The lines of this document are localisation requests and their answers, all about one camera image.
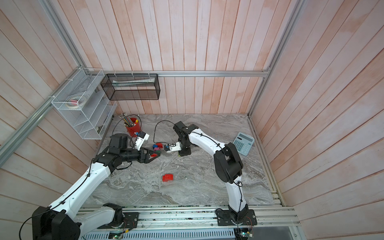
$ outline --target wooden wall panel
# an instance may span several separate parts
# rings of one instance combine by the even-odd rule
[[[265,69],[296,2],[53,0],[88,67],[108,71]],[[164,78],[160,100],[119,105],[127,113],[246,113],[258,80]]]
[[[384,233],[383,11],[309,1],[252,116],[308,239]]]
[[[100,12],[100,6],[93,7],[94,12]],[[98,26],[106,25],[102,20]],[[77,64],[38,0],[1,1],[0,42],[3,144]],[[1,236],[18,239],[22,222],[38,206],[48,206],[77,181],[97,145],[94,140],[82,140],[51,110],[0,169]],[[24,226],[22,238],[31,239],[31,221]]]

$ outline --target calculator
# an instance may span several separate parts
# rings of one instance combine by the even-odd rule
[[[240,154],[247,156],[254,141],[255,139],[253,137],[239,132],[233,141],[233,144],[236,146],[236,149]]]

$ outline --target wire mesh basket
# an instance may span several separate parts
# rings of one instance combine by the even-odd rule
[[[160,96],[157,74],[107,74],[101,87],[110,100],[158,100]]]
[[[86,74],[80,69],[52,100],[53,106],[83,139],[102,139],[117,107],[116,102],[110,103],[104,91],[95,92],[103,78],[102,70]]]

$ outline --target red pen holder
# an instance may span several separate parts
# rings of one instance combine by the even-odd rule
[[[132,120],[132,122],[135,124],[136,122],[136,118],[130,118]],[[129,135],[131,137],[137,137],[137,135],[135,134],[136,132],[140,132],[141,128],[140,128],[140,122],[136,123],[136,125],[134,125],[133,127],[127,127],[127,132],[129,133]]]

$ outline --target calculator display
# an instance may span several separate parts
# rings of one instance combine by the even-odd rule
[[[244,139],[246,139],[246,140],[248,140],[248,141],[250,141],[250,142],[253,141],[253,139],[250,139],[249,137],[244,136],[244,135],[242,135],[241,133],[239,134],[239,136],[242,137],[242,138],[244,138]]]

